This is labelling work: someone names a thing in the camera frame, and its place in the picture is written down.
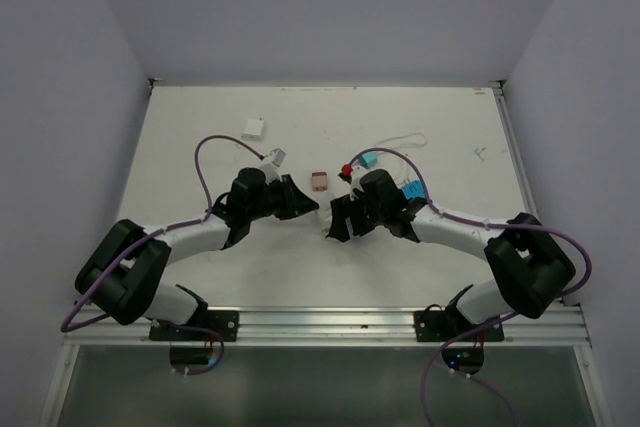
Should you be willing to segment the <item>white charger plug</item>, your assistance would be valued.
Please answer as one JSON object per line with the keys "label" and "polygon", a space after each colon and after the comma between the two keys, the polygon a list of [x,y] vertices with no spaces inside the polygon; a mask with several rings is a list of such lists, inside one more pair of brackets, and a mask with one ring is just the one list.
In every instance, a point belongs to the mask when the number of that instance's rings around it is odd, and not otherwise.
{"label": "white charger plug", "polygon": [[264,139],[266,124],[263,119],[248,119],[241,138],[249,141],[262,141]]}

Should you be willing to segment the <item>pink charger plug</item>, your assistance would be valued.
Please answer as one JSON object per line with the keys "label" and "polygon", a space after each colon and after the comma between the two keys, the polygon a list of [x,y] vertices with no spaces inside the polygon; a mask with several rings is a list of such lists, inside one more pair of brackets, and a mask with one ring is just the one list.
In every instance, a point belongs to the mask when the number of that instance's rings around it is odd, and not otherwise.
{"label": "pink charger plug", "polygon": [[314,192],[324,192],[329,188],[328,174],[324,171],[311,173],[311,187]]}

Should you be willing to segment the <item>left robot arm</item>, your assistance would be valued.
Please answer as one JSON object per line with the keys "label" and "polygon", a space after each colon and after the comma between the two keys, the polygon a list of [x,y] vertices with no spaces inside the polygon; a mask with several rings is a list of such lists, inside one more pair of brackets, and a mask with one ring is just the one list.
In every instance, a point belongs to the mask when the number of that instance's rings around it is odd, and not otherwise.
{"label": "left robot arm", "polygon": [[254,221],[286,221],[318,209],[290,175],[270,177],[263,169],[244,168],[203,218],[155,228],[129,219],[114,224],[75,279],[78,304],[91,302],[121,325],[147,318],[171,323],[185,339],[197,339],[207,330],[207,304],[194,292],[163,282],[165,269],[235,246]]}

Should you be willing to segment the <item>blue plug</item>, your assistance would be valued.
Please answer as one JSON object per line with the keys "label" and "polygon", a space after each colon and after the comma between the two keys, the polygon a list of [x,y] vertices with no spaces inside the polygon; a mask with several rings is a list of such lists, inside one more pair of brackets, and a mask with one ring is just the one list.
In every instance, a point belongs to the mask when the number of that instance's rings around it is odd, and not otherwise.
{"label": "blue plug", "polygon": [[422,186],[422,183],[419,180],[405,182],[401,186],[401,191],[404,194],[405,198],[408,200],[415,199],[415,198],[421,198],[421,199],[426,198],[424,188]]}

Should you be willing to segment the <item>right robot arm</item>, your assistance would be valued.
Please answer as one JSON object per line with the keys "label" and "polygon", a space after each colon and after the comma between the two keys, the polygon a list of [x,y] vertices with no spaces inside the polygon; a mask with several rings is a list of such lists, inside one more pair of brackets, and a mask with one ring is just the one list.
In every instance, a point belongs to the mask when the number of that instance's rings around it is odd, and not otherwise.
{"label": "right robot arm", "polygon": [[537,319],[576,273],[530,214],[498,222],[465,219],[424,198],[406,197],[383,169],[345,165],[339,177],[350,191],[330,203],[328,237],[347,242],[384,227],[397,238],[449,247],[488,264],[491,280],[465,287],[441,309],[425,309],[421,322],[440,341],[468,339],[482,324],[511,313]]}

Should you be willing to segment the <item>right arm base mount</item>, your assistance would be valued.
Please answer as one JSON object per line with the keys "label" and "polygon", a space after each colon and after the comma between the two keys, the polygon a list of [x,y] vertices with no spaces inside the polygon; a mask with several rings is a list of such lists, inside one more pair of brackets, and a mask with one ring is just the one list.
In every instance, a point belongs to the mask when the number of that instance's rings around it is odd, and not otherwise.
{"label": "right arm base mount", "polygon": [[[444,343],[475,328],[453,308],[431,304],[413,312],[413,327],[419,343]],[[463,342],[502,342],[505,334],[500,324],[474,335],[467,334]]]}

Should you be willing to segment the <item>white cube socket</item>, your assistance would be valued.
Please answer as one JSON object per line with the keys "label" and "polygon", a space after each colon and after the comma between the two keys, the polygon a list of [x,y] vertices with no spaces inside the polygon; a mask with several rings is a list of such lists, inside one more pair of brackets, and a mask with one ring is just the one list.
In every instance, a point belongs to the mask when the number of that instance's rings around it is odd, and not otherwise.
{"label": "white cube socket", "polygon": [[321,233],[324,237],[328,237],[333,220],[331,206],[319,209],[317,211],[317,215]]}

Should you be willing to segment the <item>teal charger plug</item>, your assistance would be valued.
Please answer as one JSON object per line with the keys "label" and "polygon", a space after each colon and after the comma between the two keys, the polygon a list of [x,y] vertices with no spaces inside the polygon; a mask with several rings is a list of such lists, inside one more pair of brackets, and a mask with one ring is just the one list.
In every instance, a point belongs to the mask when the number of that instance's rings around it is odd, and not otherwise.
{"label": "teal charger plug", "polygon": [[363,152],[357,157],[357,163],[365,169],[372,169],[378,164],[378,155],[375,151]]}

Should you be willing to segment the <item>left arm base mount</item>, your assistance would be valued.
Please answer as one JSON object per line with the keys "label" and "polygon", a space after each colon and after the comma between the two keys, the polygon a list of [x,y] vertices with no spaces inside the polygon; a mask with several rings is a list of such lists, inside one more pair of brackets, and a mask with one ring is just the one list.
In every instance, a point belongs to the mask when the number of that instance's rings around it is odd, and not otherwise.
{"label": "left arm base mount", "polygon": [[200,310],[185,325],[154,320],[149,339],[162,342],[205,342],[220,338],[224,342],[235,342],[239,325],[240,313],[237,310]]}

